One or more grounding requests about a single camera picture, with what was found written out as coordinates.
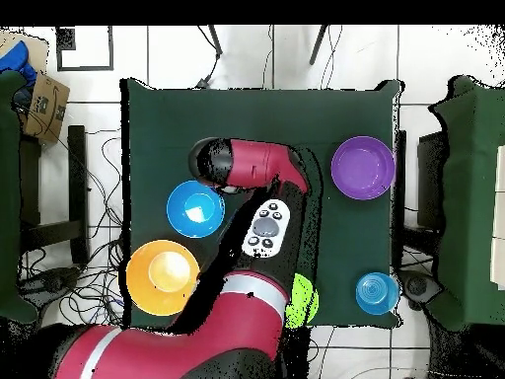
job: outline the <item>white tile floor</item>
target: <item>white tile floor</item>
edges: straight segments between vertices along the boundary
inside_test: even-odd
[[[49,43],[47,73],[70,87],[70,98],[60,139],[66,141],[69,124],[84,124],[88,132],[120,127],[121,77],[134,77],[155,88],[190,88],[204,78],[214,64],[214,51],[197,27],[113,27],[113,71],[57,72],[55,28],[24,28],[29,35]],[[76,51],[63,52],[63,65],[103,65],[105,27],[76,27]],[[218,61],[211,87],[215,89],[261,87],[265,58],[271,50],[269,25],[216,26],[224,55]],[[314,66],[309,58],[318,25],[276,25],[275,52],[270,55],[264,74],[264,87],[271,89],[319,88],[328,62],[330,45],[325,37]],[[442,100],[448,80],[460,74],[472,75],[492,85],[505,78],[499,46],[490,41],[485,27],[449,26],[346,26],[329,29],[335,48],[333,74],[331,61],[324,87],[332,89],[374,89],[386,79],[402,80],[405,91],[400,98],[399,126],[407,130],[406,206],[417,207],[416,146],[421,135],[440,129],[436,117],[427,106]],[[117,174],[102,156],[101,147],[109,138],[120,134],[104,132],[88,135],[88,167],[109,193],[117,182]],[[119,140],[111,141],[106,155],[120,164]],[[40,161],[40,211],[42,222],[56,222],[68,216],[67,154],[61,144],[43,148]],[[90,182],[89,213],[96,226],[104,212],[104,204],[95,185]],[[122,196],[118,190],[110,199],[111,206],[122,214]],[[406,222],[415,225],[415,213],[406,212]],[[117,237],[118,229],[112,230]],[[99,229],[92,248],[108,241],[108,228]],[[43,267],[69,263],[68,245],[47,248]],[[29,255],[30,261],[36,252]],[[95,261],[97,265],[104,260]],[[403,324],[391,332],[375,328],[337,329],[328,342],[331,327],[317,327],[313,340],[319,353],[311,348],[311,379],[318,379],[325,355],[322,346],[330,346],[325,355],[321,379],[402,379],[421,378],[429,358],[429,338],[424,316],[411,311],[405,300],[397,307]],[[64,322],[56,304],[47,310],[46,324]]]

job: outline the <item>dark green table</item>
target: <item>dark green table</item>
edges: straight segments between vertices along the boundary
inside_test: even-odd
[[[305,145],[319,160],[325,187],[317,278],[320,310],[311,325],[394,327],[395,315],[370,316],[355,301],[361,275],[390,271],[391,194],[352,200],[334,186],[329,167],[338,145],[356,135],[370,135],[393,147],[393,102],[399,91],[398,81],[355,92],[150,90],[128,80],[123,105],[129,104],[131,252],[152,240],[175,240],[202,266],[243,202],[240,195],[226,197],[225,223],[210,237],[187,239],[171,227],[167,199],[191,178],[187,153],[197,140],[221,136]],[[159,327],[170,321],[133,307],[132,327]]]
[[[505,324],[505,291],[490,281],[496,162],[505,145],[505,90],[470,77],[451,80],[449,94],[432,107],[447,130],[444,166],[446,229],[438,280],[445,290],[428,304],[446,329]]]
[[[12,98],[26,84],[16,71],[0,73],[0,317],[20,323],[37,319],[36,307],[18,294],[21,242],[20,123]]]

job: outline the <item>gray stripe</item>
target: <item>gray stripe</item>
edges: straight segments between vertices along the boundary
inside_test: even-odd
[[[84,369],[81,373],[81,377],[79,379],[91,379],[93,377],[93,373],[95,372],[95,367],[97,366],[102,354],[106,350],[107,346],[110,342],[121,333],[121,328],[117,327],[114,330],[108,332],[97,344],[97,346],[93,349],[84,365]]]
[[[251,293],[255,298],[266,302],[272,307],[284,324],[284,310],[286,299],[282,292],[272,284],[258,277],[248,274],[230,274],[226,276],[226,282],[221,293]]]

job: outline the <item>red robot arm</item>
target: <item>red robot arm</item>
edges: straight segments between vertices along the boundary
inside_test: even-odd
[[[201,182],[254,190],[166,334],[93,326],[59,345],[51,379],[271,379],[309,184],[284,145],[207,138],[189,154]]]

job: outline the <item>blue bowl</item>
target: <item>blue bowl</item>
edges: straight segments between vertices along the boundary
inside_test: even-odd
[[[356,301],[363,311],[383,315],[391,311],[399,300],[399,286],[383,273],[368,273],[358,280]]]
[[[217,192],[197,181],[178,185],[167,202],[167,217],[185,237],[203,238],[216,231],[225,216],[225,201]]]

